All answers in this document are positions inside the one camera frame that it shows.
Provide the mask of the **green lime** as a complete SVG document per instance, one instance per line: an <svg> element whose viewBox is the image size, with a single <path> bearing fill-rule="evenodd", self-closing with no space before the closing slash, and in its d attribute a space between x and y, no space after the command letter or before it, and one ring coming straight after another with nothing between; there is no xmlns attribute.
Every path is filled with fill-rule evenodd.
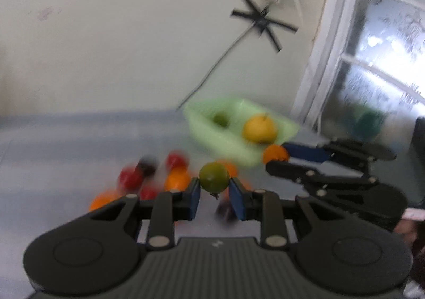
<svg viewBox="0 0 425 299"><path fill-rule="evenodd" d="M215 125L220 126L222 128L227 128L230 124L229 118L226 113L216 113L213 116L213 120Z"/></svg>
<svg viewBox="0 0 425 299"><path fill-rule="evenodd" d="M228 187L230 175L221 163L209 162L200 169L199 182L203 190L218 195Z"/></svg>

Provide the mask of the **orange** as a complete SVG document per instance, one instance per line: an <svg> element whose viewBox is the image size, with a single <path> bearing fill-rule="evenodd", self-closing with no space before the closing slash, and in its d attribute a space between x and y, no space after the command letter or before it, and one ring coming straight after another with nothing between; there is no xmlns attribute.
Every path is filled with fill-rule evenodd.
<svg viewBox="0 0 425 299"><path fill-rule="evenodd" d="M290 154L286 148L278 144L271 144L264 150L262 162L266 165L271 161L288 162Z"/></svg>

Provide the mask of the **dark plum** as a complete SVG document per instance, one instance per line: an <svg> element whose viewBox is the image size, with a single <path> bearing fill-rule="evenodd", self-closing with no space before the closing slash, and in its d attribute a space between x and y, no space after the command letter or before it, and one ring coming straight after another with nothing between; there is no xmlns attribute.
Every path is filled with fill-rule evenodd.
<svg viewBox="0 0 425 299"><path fill-rule="evenodd" d="M153 177L158 168L158 161L154 157L142 157L138 161L136 168L144 177Z"/></svg>

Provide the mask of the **yellow apple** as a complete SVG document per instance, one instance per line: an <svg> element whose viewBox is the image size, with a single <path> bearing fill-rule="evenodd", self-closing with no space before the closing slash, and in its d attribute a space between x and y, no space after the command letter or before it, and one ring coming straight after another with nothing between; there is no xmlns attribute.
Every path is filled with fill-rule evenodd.
<svg viewBox="0 0 425 299"><path fill-rule="evenodd" d="M278 136L278 128L268 114L257 114L246 121L242 136L255 144L273 144Z"/></svg>

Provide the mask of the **red tomato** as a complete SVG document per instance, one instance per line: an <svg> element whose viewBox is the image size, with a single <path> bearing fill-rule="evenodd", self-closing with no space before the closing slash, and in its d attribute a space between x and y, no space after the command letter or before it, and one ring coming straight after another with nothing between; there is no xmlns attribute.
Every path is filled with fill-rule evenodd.
<svg viewBox="0 0 425 299"><path fill-rule="evenodd" d="M136 191L144 181L143 173L136 167L124 167L117 179L118 186L126 191Z"/></svg>

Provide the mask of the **light green plastic basket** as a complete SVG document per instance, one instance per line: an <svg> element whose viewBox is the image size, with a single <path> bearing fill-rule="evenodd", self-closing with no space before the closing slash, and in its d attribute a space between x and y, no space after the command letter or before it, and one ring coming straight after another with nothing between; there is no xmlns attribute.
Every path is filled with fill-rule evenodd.
<svg viewBox="0 0 425 299"><path fill-rule="evenodd" d="M292 140L300 124L244 98L215 98L187 103L183 109L189 131L196 141L207 147L220 159L228 159L244 167L255 167L262 162L264 145L247 141L242 136L244 124L257 114L268 114L277 125L276 142ZM216 113L226 113L230 124L222 128L214 124Z"/></svg>

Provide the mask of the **orange fruit on table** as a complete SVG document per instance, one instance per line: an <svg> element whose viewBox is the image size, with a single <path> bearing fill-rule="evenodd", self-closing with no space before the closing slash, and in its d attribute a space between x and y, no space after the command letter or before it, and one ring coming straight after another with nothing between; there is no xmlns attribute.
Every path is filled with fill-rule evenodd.
<svg viewBox="0 0 425 299"><path fill-rule="evenodd" d="M122 194L115 189L101 192L92 200L89 206L89 212L110 204L111 202L121 198L121 196Z"/></svg>

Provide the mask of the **green lime in basket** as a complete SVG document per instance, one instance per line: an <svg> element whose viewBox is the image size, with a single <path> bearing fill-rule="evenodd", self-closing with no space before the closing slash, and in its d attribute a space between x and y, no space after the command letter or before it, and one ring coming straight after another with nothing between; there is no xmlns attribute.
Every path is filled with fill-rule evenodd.
<svg viewBox="0 0 425 299"><path fill-rule="evenodd" d="M215 125L220 126L222 128L227 128L230 124L229 118L226 113L216 113L213 116L213 120Z"/></svg>

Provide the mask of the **black tape cross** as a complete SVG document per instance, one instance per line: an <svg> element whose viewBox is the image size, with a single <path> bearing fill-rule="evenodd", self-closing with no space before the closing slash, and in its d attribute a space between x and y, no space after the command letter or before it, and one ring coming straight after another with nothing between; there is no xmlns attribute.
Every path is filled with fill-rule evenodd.
<svg viewBox="0 0 425 299"><path fill-rule="evenodd" d="M233 9L231 12L231 17L242 18L244 20L249 20L251 25L259 32L259 35L266 33L268 39L270 40L275 51L279 53L282 50L282 45L279 42L275 32L271 29L271 26L278 26L290 33L297 33L298 27L290 23L286 23L268 16L269 8L264 7L260 9L258 4L253 0L243 0L248 11L242 11Z"/></svg>

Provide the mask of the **white window frame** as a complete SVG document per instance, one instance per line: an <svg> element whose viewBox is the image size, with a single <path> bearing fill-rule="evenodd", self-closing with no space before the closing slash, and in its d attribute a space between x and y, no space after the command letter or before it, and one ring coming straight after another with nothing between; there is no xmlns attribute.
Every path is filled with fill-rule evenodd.
<svg viewBox="0 0 425 299"><path fill-rule="evenodd" d="M424 116L424 0L326 0L292 114L406 151Z"/></svg>

